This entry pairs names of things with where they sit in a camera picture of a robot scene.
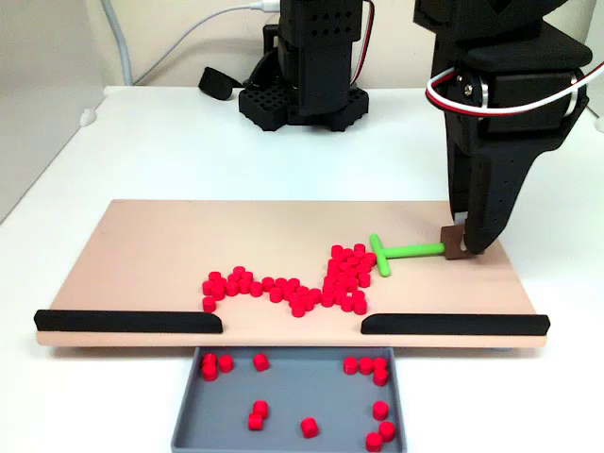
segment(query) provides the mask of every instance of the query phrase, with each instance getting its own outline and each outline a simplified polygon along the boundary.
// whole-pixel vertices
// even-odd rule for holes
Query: pink board
[[[113,201],[51,309],[200,311],[208,272],[237,265],[255,277],[297,277],[320,287],[330,247],[435,243],[450,224],[446,202]],[[365,292],[373,313],[534,314],[501,244],[473,260],[390,260]],[[69,346],[345,345],[534,347],[544,336],[362,335],[364,316],[318,306],[293,318],[268,294],[228,297],[214,313],[224,332],[40,331],[40,344]]]

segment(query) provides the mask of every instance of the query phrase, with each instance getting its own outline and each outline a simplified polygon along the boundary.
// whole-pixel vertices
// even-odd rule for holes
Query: gray tray
[[[208,382],[201,378],[203,355],[230,354],[235,369]],[[271,368],[259,373],[252,358],[264,353]],[[390,378],[384,387],[372,376],[343,371],[344,358],[383,357]],[[254,401],[269,403],[269,418],[262,431],[247,428]],[[384,452],[405,452],[394,351],[389,347],[215,347],[197,348],[172,439],[174,453],[241,452],[356,452],[366,451],[365,436],[378,431],[373,403],[390,406],[389,421],[396,438]],[[300,422],[313,417],[320,433],[305,439]]]

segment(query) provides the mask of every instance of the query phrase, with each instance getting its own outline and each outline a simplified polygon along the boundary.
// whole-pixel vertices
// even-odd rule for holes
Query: black perforated base
[[[343,109],[302,116],[289,98],[288,89],[276,80],[267,88],[243,90],[239,94],[239,111],[262,130],[277,130],[284,125],[319,125],[333,131],[344,131],[369,111],[369,95],[359,88],[352,88],[348,105]]]

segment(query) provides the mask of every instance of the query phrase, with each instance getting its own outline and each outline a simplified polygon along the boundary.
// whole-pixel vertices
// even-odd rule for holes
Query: white table
[[[421,90],[371,91],[345,133],[262,132],[197,89],[108,88],[0,226],[0,450],[168,452],[193,350],[34,339],[112,198],[446,199],[445,126]],[[596,451],[604,390],[604,135],[585,112],[531,170],[502,241],[542,350],[399,350],[410,453]]]

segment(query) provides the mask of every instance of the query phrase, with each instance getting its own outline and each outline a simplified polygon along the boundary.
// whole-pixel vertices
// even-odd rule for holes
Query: green plastic stick
[[[377,234],[369,236],[369,243],[377,257],[377,269],[382,277],[391,274],[388,260],[392,258],[424,257],[439,255],[445,252],[443,243],[425,243],[422,245],[409,245],[406,247],[384,248]]]

